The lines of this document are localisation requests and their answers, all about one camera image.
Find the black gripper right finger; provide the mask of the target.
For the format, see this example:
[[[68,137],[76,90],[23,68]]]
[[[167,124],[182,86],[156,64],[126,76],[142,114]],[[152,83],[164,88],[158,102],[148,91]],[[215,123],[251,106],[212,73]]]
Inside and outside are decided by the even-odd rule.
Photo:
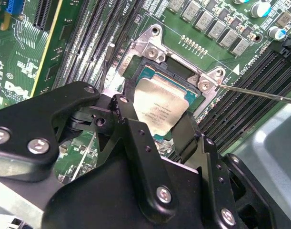
[[[218,228],[275,229],[274,202],[236,156],[221,156],[202,134],[192,113],[184,112],[171,129],[179,162],[197,170],[201,179],[201,209],[206,222]]]

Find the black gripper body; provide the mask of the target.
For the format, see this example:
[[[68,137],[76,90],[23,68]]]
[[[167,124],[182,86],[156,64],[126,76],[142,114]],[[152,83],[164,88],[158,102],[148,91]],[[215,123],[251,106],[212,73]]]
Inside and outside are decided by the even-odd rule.
[[[155,225],[141,213],[124,158],[118,157],[63,186],[51,198],[43,229],[215,229],[201,207],[200,175],[163,160],[179,198],[173,219]]]

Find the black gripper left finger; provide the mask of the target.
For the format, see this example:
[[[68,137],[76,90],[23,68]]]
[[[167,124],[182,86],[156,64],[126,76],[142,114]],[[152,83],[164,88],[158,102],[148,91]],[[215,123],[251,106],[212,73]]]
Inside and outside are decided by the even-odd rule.
[[[91,129],[108,137],[102,154],[126,160],[141,213],[171,219],[178,200],[148,126],[131,100],[114,95],[108,104],[85,82],[74,82],[0,110],[0,177],[45,180],[62,142]]]

